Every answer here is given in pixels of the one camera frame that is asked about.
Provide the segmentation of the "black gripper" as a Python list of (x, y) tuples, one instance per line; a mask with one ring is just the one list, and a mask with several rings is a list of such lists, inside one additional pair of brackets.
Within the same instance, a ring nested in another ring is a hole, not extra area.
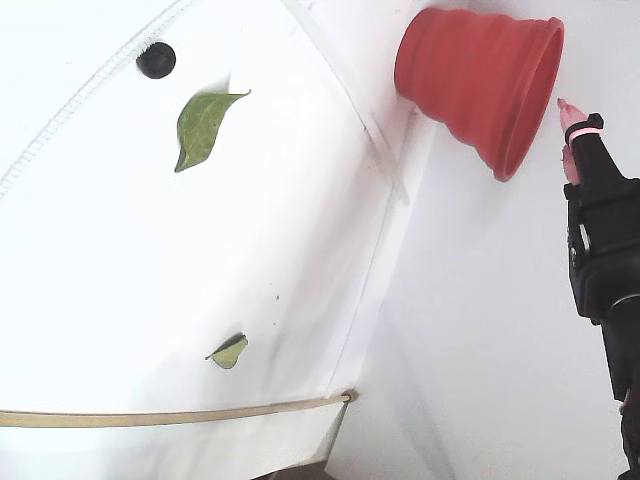
[(604, 119), (557, 100), (565, 145), (568, 272), (579, 316), (594, 325), (639, 314), (639, 180), (616, 166)]

